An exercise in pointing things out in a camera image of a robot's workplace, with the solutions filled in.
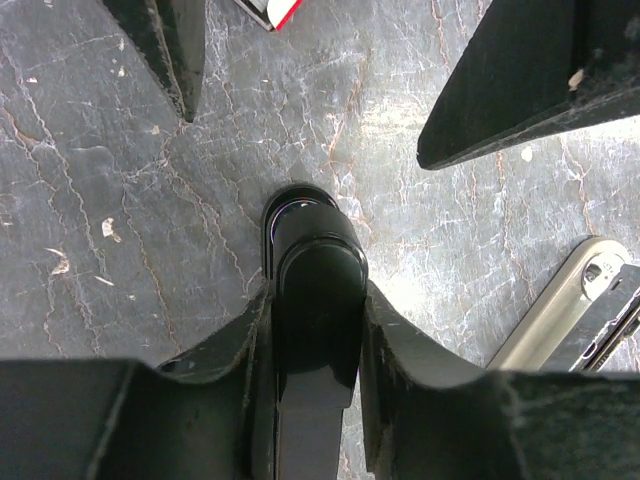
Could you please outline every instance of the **red and white box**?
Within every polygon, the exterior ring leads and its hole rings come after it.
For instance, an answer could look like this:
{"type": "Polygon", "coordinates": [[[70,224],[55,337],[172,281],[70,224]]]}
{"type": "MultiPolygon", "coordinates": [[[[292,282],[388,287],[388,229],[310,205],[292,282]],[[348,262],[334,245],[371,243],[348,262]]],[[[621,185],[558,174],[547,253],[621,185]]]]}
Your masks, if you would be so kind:
{"type": "Polygon", "coordinates": [[[280,30],[302,0],[235,0],[243,10],[269,31],[280,30]]]}

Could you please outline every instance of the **gray marble floor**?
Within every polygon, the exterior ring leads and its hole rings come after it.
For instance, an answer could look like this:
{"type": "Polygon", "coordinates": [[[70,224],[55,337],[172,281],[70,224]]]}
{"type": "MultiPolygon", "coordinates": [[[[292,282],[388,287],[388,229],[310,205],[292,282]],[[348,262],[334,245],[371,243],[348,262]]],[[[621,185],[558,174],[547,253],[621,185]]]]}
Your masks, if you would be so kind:
{"type": "MultiPolygon", "coordinates": [[[[211,0],[184,124],[97,3],[0,0],[0,357],[195,344],[260,285],[262,205],[294,180],[337,198],[401,313],[481,365],[581,240],[638,258],[636,119],[418,168],[488,3],[308,0],[267,34],[211,0]]],[[[639,359],[631,342],[610,367],[639,359]]],[[[358,403],[340,478],[366,477],[358,403]]]]}

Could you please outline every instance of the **floor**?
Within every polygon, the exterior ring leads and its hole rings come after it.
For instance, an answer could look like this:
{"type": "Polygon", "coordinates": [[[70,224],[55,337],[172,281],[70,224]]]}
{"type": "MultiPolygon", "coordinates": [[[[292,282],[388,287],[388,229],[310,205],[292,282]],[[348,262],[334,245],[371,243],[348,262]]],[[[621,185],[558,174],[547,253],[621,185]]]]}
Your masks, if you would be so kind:
{"type": "MultiPolygon", "coordinates": [[[[97,2],[0,0],[0,356],[189,348],[260,285],[262,205],[296,180],[337,198],[401,313],[480,365],[580,241],[638,259],[636,119],[418,168],[488,4],[307,1],[267,34],[211,0],[184,124],[97,2]]],[[[639,360],[630,342],[610,368],[639,360]]],[[[354,405],[341,479],[367,478],[354,405]]]]}

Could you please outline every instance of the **scuff mark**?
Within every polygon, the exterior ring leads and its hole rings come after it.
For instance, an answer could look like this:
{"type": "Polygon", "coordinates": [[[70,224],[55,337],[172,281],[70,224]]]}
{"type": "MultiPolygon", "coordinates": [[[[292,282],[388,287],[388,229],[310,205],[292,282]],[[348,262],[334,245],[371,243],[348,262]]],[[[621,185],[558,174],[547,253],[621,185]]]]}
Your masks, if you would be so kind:
{"type": "Polygon", "coordinates": [[[533,149],[531,148],[531,145],[527,145],[526,147],[524,147],[524,149],[520,153],[520,157],[527,163],[533,160],[533,149]]]}
{"type": "Polygon", "coordinates": [[[578,86],[580,85],[582,80],[584,80],[584,68],[581,68],[576,73],[571,75],[571,78],[569,79],[569,91],[570,92],[577,91],[578,86]]]}
{"type": "Polygon", "coordinates": [[[94,275],[93,278],[95,278],[99,282],[104,283],[105,285],[109,285],[110,287],[115,287],[116,286],[113,282],[110,282],[109,280],[106,280],[106,279],[104,279],[102,277],[99,277],[97,275],[94,275]]]}
{"type": "Polygon", "coordinates": [[[64,252],[60,250],[56,250],[55,248],[45,248],[46,251],[55,253],[60,257],[60,263],[51,271],[51,275],[62,275],[63,273],[67,273],[69,268],[71,268],[71,263],[69,262],[69,257],[64,252]]]}
{"type": "Polygon", "coordinates": [[[120,243],[122,238],[120,238],[120,235],[118,235],[113,229],[113,222],[114,220],[111,217],[102,222],[102,236],[104,238],[111,237],[114,242],[120,243]]]}

